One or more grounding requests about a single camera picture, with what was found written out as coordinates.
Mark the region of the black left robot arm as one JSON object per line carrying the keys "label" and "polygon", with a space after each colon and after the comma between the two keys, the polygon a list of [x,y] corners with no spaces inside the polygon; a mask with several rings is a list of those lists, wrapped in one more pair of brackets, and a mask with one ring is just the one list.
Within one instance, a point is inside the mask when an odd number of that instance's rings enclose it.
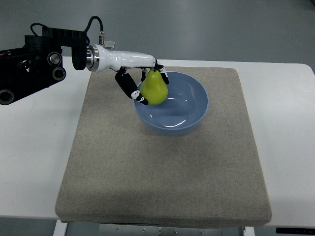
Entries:
{"label": "black left robot arm", "polygon": [[84,31],[49,28],[42,25],[42,35],[25,36],[22,48],[2,50],[0,53],[0,103],[9,105],[66,78],[62,48],[71,48],[74,69],[116,72],[115,80],[127,97],[148,105],[148,98],[137,87],[127,70],[142,70],[141,81],[149,78],[147,70],[156,72],[162,83],[169,83],[167,72],[158,60],[148,54],[115,51],[114,43],[104,40],[103,27],[99,43],[90,44]]}

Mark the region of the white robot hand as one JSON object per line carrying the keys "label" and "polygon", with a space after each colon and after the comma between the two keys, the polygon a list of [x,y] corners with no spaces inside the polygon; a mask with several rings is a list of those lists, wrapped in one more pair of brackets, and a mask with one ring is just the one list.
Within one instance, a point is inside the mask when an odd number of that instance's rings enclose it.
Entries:
{"label": "white robot hand", "polygon": [[[115,75],[115,80],[125,93],[125,95],[139,103],[148,105],[148,100],[142,95],[138,89],[135,81],[126,70],[120,70],[121,67],[125,68],[142,68],[141,81],[143,82],[147,76],[147,68],[153,68],[156,65],[156,59],[148,54],[129,52],[129,51],[116,51],[107,50],[101,45],[89,45],[87,48],[87,63],[86,67],[91,72],[102,72],[105,69],[112,69],[118,71]],[[165,84],[169,84],[168,75],[163,65],[157,65]]]}

